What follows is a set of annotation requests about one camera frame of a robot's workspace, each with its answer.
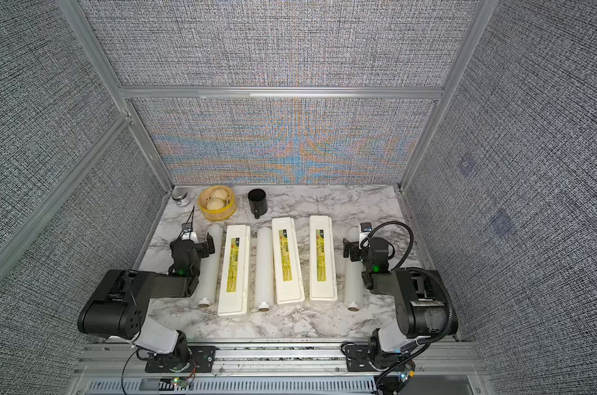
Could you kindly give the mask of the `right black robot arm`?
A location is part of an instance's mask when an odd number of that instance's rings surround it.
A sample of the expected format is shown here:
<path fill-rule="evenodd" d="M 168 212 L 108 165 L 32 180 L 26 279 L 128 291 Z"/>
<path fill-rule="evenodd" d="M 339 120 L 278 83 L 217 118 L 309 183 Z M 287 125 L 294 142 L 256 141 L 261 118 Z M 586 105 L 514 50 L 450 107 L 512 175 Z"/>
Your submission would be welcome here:
<path fill-rule="evenodd" d="M 341 352 L 351 372 L 386 371 L 433 342 L 456 334 L 458 319 L 451 297 L 436 270 L 391 269 L 394 254 L 382 238 L 343 241 L 346 265 L 344 303 L 358 310 L 367 292 L 394 299 L 395 318 L 372 332 L 366 344 L 346 342 Z"/>

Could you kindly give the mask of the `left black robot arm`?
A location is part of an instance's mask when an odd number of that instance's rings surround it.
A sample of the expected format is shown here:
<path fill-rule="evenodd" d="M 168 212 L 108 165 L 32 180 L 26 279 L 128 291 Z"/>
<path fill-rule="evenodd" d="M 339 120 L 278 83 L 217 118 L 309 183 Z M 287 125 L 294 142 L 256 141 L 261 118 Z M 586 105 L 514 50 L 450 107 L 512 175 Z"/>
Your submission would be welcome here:
<path fill-rule="evenodd" d="M 214 238 L 196 243 L 178 238 L 170 243 L 173 264 L 167 273 L 108 271 L 80 312 L 77 327 L 96 337 L 120 337 L 149 352 L 145 371 L 173 373 L 196 370 L 184 332 L 168 329 L 148 316 L 152 299 L 192 296 L 199 284 L 201 260 L 216 253 Z"/>

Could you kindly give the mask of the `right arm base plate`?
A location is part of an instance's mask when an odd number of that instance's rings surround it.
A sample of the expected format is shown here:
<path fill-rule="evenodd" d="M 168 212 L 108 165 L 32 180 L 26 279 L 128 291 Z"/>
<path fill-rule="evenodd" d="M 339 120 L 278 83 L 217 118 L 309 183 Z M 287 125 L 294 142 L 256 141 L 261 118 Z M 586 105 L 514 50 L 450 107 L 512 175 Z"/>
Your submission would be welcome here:
<path fill-rule="evenodd" d="M 348 372 L 384 371 L 402 362 L 409 352 L 384 352 L 379 346 L 344 342 L 340 346 Z"/>

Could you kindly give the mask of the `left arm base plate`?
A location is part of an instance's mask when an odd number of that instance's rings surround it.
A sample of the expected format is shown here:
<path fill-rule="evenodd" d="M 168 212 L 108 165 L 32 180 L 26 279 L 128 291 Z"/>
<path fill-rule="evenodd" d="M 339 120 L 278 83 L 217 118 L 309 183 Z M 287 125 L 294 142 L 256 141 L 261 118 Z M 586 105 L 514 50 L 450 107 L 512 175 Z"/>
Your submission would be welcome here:
<path fill-rule="evenodd" d="M 210 373 L 215 360 L 217 347 L 190 346 L 189 357 L 155 354 L 147 357 L 145 373 L 185 374 Z"/>

